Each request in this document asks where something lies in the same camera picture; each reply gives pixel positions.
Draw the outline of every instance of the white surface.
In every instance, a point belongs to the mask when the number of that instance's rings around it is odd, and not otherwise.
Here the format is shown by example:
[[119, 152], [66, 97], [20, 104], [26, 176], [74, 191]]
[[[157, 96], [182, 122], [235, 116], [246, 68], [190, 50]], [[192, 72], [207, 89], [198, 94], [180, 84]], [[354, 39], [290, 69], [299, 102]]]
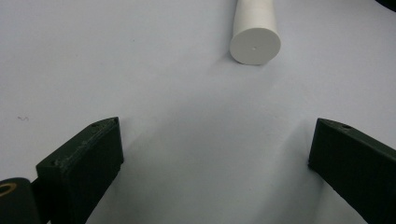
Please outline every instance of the white surface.
[[240, 63], [264, 64], [280, 50], [273, 0], [238, 0], [231, 55]]
[[88, 223], [365, 223], [306, 161], [318, 117], [396, 148], [396, 13], [275, 1], [282, 50], [248, 66], [235, 3], [2, 1], [0, 179], [120, 116], [125, 163]]

